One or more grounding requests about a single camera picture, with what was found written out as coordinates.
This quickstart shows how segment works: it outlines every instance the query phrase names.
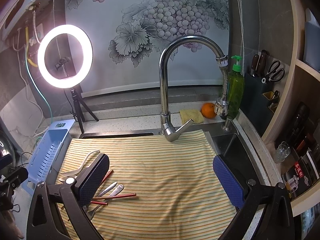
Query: knife block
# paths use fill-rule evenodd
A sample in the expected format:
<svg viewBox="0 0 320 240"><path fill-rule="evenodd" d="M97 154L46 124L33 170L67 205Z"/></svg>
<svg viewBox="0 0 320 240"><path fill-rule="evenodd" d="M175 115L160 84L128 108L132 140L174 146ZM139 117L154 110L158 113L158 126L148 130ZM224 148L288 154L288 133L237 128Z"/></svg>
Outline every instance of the knife block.
<svg viewBox="0 0 320 240"><path fill-rule="evenodd" d="M263 93L272 91L273 83L263 84L258 77L252 77L249 74L244 76L245 85L240 109L247 116L260 136L266 131L273 112L268 108L275 99L269 100Z"/></svg>

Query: black thermos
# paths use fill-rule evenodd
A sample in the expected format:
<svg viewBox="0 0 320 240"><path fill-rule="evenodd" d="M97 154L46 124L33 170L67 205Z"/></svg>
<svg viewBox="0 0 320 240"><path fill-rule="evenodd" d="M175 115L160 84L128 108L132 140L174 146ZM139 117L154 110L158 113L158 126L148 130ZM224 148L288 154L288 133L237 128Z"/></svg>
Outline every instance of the black thermos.
<svg viewBox="0 0 320 240"><path fill-rule="evenodd" d="M283 141L293 147L296 143L297 138L304 128L304 124L308 119L310 114L310 109L303 102L298 104L298 107L294 113L293 118L290 120L289 124L286 126L279 137L275 141L276 149Z"/></svg>

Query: soap bottle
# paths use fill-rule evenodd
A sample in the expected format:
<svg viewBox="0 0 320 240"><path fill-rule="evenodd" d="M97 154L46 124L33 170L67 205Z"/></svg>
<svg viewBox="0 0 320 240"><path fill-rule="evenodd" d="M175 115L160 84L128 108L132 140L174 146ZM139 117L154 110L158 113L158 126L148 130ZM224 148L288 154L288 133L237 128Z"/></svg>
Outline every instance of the soap bottle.
<svg viewBox="0 0 320 240"><path fill-rule="evenodd" d="M242 57L235 55L231 58L236 59L236 64L233 64L232 70L228 73L228 116L234 119L238 114L244 92L244 77L241 75L240 60L242 60Z"/></svg>

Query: glowing ring light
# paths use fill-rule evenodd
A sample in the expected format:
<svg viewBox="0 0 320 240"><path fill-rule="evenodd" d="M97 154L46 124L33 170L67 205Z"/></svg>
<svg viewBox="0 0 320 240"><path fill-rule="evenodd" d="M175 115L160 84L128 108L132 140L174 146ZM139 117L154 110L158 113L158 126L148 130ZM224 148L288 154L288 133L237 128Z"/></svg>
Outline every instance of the glowing ring light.
<svg viewBox="0 0 320 240"><path fill-rule="evenodd" d="M44 63L44 54L49 42L60 34L70 34L74 36L81 44L83 52L83 63L80 71L73 77L57 79L47 70ZM60 25L53 28L42 39L38 50L38 66L43 78L51 85L57 88L71 88L79 84L88 74L92 64L92 46L91 42L83 30L74 25Z"/></svg>

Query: striped cloth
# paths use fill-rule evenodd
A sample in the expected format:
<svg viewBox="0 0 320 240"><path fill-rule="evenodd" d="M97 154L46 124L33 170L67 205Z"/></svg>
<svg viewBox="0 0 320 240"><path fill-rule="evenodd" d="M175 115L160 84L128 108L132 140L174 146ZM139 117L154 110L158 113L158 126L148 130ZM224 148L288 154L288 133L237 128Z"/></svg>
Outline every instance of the striped cloth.
<svg viewBox="0 0 320 240"><path fill-rule="evenodd" d="M73 139L60 172L77 169L96 149L109 156L114 170L98 192L118 181L124 185L121 194L137 193L97 210L92 223L105 239L217 239L236 213L212 170L215 153L202 130L174 142L163 135ZM65 209L60 213L78 239Z"/></svg>

